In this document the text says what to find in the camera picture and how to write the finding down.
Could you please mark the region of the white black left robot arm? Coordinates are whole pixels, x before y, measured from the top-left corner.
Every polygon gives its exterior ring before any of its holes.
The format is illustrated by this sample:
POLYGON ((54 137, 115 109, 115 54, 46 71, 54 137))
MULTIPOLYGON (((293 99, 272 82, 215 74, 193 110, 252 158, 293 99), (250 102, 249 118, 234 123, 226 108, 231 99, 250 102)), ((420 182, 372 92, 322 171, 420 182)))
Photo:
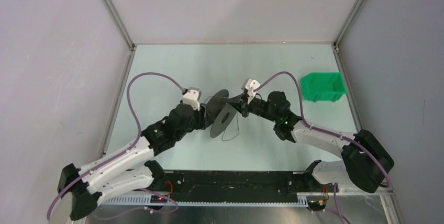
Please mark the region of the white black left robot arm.
POLYGON ((187 133, 211 126, 219 111, 211 103, 201 104, 198 109, 180 103, 110 156, 82 167, 65 166, 58 193, 60 197, 72 196, 70 220, 81 220, 105 201, 136 189, 161 190, 165 176, 153 158, 174 147, 187 133))

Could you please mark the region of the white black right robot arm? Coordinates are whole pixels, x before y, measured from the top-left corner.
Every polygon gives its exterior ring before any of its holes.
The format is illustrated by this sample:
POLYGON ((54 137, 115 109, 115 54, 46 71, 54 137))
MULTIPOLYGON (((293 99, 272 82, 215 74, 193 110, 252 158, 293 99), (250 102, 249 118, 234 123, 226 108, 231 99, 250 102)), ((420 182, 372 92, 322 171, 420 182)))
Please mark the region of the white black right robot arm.
POLYGON ((284 92, 274 91, 266 100, 249 99, 240 94, 227 100, 243 117, 249 114, 275 123, 273 130, 281 140, 307 144, 329 152, 340 159, 313 162, 304 178, 305 186, 317 192, 329 183, 353 184, 367 193, 375 193, 394 161, 370 131, 357 133, 324 129, 291 111, 284 92))

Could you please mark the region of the dark grey cable spool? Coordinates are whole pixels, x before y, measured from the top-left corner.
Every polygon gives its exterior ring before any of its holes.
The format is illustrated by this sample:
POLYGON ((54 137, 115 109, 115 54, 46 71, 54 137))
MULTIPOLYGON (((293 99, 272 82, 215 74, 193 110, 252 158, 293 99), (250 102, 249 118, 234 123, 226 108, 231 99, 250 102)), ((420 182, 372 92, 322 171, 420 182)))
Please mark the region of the dark grey cable spool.
POLYGON ((209 101, 204 103, 209 120, 212 123, 209 132, 211 138, 216 138, 221 135, 238 113, 228 101, 229 91, 227 89, 221 89, 211 96, 209 101))

